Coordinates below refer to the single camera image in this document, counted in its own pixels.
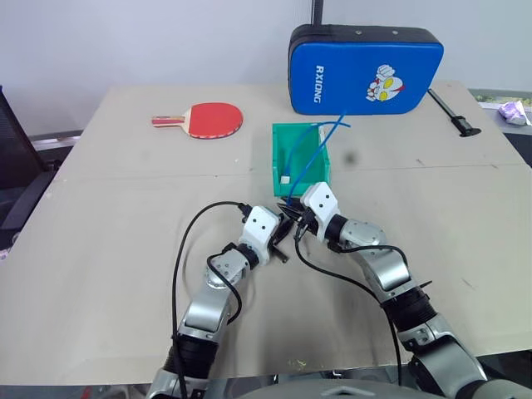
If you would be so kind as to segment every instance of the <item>ping pong paddle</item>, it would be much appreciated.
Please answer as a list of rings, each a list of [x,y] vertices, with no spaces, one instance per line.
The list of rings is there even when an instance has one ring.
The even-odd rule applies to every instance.
[[[196,139],[219,139],[237,131],[243,122],[242,112],[225,102],[204,102],[195,104],[182,116],[154,116],[155,127],[179,126],[190,137]]]

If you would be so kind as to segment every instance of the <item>paddle handle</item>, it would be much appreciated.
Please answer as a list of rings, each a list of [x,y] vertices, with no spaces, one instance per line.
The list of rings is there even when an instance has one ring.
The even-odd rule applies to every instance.
[[[184,116],[152,116],[151,118],[151,124],[154,127],[182,126],[184,123]]]

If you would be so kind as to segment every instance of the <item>red rubber paddle face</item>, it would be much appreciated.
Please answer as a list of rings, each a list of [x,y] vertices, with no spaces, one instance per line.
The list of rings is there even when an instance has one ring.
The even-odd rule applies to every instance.
[[[242,112],[224,102],[204,102],[190,109],[189,135],[196,139],[219,139],[237,131],[243,122]]]

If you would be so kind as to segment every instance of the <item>cartoon character print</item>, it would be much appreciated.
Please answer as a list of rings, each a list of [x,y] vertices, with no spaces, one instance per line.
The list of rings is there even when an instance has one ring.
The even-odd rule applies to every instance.
[[[405,90],[402,80],[393,76],[394,73],[396,73],[395,69],[389,65],[378,67],[375,80],[372,81],[367,89],[366,98],[369,101],[388,101]]]

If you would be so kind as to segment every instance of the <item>robotic arm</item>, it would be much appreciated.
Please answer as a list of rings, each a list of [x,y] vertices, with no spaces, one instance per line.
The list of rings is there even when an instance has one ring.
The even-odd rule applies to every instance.
[[[345,252],[387,243],[383,230],[376,225],[343,217],[326,183],[311,186],[301,204],[306,219],[312,220],[310,231],[332,250]],[[400,253],[364,249],[351,256],[362,267],[368,285],[393,321],[403,347],[413,353],[409,368],[423,391],[449,398],[477,397],[476,392],[483,392],[481,397],[519,397],[516,392],[523,387],[503,382],[516,390],[503,393],[497,388],[501,381],[487,381],[482,366],[431,306]]]
[[[180,373],[188,397],[201,399],[208,385],[210,368],[229,319],[231,290],[219,277],[237,286],[259,265],[269,261],[269,243],[279,225],[279,217],[262,206],[252,208],[238,245],[230,244],[208,262],[205,281],[183,317],[165,365],[157,372],[147,398],[182,398]],[[179,370],[176,357],[183,370]]]

